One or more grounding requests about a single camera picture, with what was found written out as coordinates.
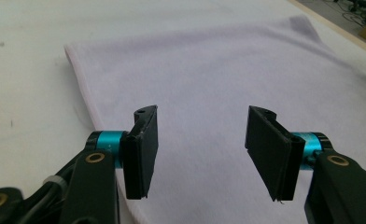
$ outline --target table surface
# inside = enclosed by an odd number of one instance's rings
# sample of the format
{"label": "table surface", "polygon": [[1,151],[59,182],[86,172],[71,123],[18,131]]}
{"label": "table surface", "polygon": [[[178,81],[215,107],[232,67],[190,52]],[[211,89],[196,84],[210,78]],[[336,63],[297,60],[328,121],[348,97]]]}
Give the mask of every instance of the table surface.
{"label": "table surface", "polygon": [[[93,131],[63,45],[299,14],[308,15],[338,57],[366,74],[364,43],[289,1],[1,0],[0,188],[16,187],[30,196]],[[121,205],[121,222],[133,223]]]}

